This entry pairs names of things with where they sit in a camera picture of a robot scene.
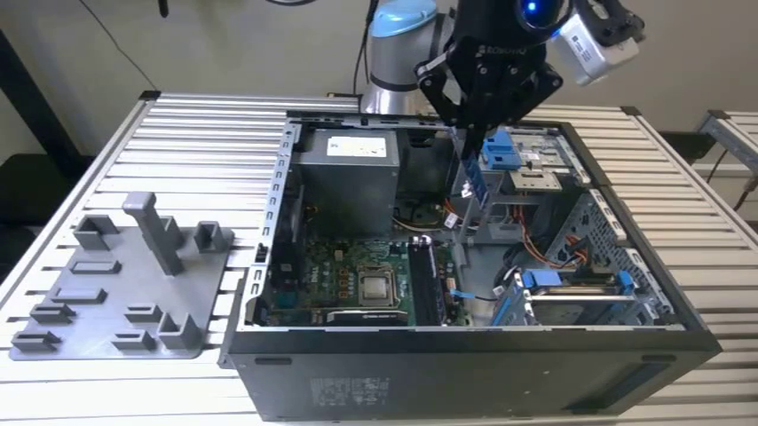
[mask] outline black cable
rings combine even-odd
[[[373,14],[376,8],[379,7],[379,0],[371,0],[368,4],[368,11],[365,12],[365,24],[363,26],[363,35],[360,37],[360,49],[357,51],[357,56],[355,57],[355,69],[352,70],[352,94],[357,94],[357,72],[360,71],[360,59],[363,57],[363,73],[365,76],[365,82],[368,83],[368,54],[367,44],[368,44],[368,27],[373,22]]]
[[[368,84],[368,39],[363,42],[363,76],[365,77],[365,84]]]
[[[265,0],[265,1],[277,4],[279,6],[303,6],[304,4],[312,3],[316,0]]]
[[[105,24],[103,24],[103,21],[100,20],[100,18],[97,17],[97,14],[94,13],[94,11],[92,11],[92,9],[89,8],[89,6],[86,5],[86,3],[84,3],[84,0],[78,0],[78,2],[81,3],[81,5],[84,6],[84,9],[86,9],[86,12],[89,12],[89,15],[92,15],[92,18],[94,18],[94,20],[97,21],[97,23],[100,24],[100,27],[103,28],[103,31],[105,31],[105,34],[108,35],[108,37],[111,38],[111,41],[113,42],[113,46],[116,46],[116,50],[121,53],[123,57],[132,63],[133,67],[136,68],[136,70],[140,72],[141,76],[144,77],[144,80],[147,80],[147,83],[151,85],[152,89],[155,91],[157,91],[157,86],[155,86],[155,83],[151,80],[151,77],[147,76],[147,74],[144,73],[143,69],[140,68],[140,66],[136,64],[136,62],[132,60],[132,58],[129,57],[129,55],[127,55],[127,52],[123,51],[121,47],[119,46],[119,42],[116,41],[116,38],[113,37],[113,34],[111,34],[111,31],[108,30],[108,28],[105,27]]]
[[[739,207],[742,207],[742,205],[744,204],[744,200],[747,199],[747,194],[750,194],[747,191],[742,192],[739,200],[736,201],[736,204],[734,204],[734,211],[739,210]]]
[[[707,184],[711,182],[712,174],[715,173],[715,170],[719,168],[719,164],[720,164],[720,161],[723,160],[723,157],[726,157],[726,153],[728,153],[728,151],[724,148],[723,152],[720,153],[719,159],[715,161],[715,164],[712,164],[712,169],[710,170],[708,178],[706,179]]]
[[[363,36],[360,41],[360,49],[357,51],[357,57],[355,58],[355,69],[352,70],[352,94],[357,94],[357,72],[360,71],[360,58],[365,52],[365,40],[368,38],[368,24],[363,28]]]

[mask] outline wire bundle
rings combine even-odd
[[[547,257],[544,257],[540,253],[540,250],[536,249],[536,247],[534,246],[534,242],[531,241],[531,236],[530,236],[530,230],[526,226],[526,219],[523,216],[523,206],[518,205],[515,206],[515,208],[512,209],[512,215],[514,215],[514,219],[516,220],[516,222],[520,224],[520,236],[523,238],[523,247],[526,248],[526,251],[530,252],[531,257],[534,257],[536,260],[539,260],[540,262],[543,262],[544,264],[547,264],[548,266],[551,266],[551,268],[555,269],[563,269],[563,268],[570,268],[570,267],[575,267],[576,266],[576,262],[571,262],[571,259],[568,260],[568,263],[566,264],[556,264],[554,261],[551,261]]]

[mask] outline blue latch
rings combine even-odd
[[[620,271],[615,277],[618,278],[618,285],[620,286],[620,294],[631,295],[635,292],[635,281],[627,271]]]
[[[488,170],[518,170],[522,167],[522,156],[504,129],[498,129],[495,134],[484,139],[482,153]]]
[[[552,269],[530,269],[520,275],[523,286],[532,287],[560,287],[563,281],[560,275]]]

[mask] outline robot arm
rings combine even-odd
[[[487,133],[519,121],[562,87],[546,62],[551,38],[576,82],[588,84],[634,58],[643,28],[619,0],[457,1],[445,49],[415,71],[440,119],[457,130],[464,164]],[[443,92],[449,78],[459,102]]]

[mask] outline slotted metal surface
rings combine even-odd
[[[132,110],[88,175],[0,286],[0,419],[53,425],[245,425],[260,423],[233,370],[216,366],[231,291],[251,262],[280,127],[287,109],[352,111],[349,99],[268,99],[164,94]],[[535,120],[571,122],[620,198],[720,339],[724,353],[619,418],[508,424],[738,426],[758,423],[758,248],[658,134],[619,108],[546,106]],[[84,213],[116,225],[125,193],[155,191],[179,225],[216,220],[235,229],[235,251],[197,359],[14,362],[9,339],[24,328],[77,245]],[[405,424],[502,424],[503,420]]]

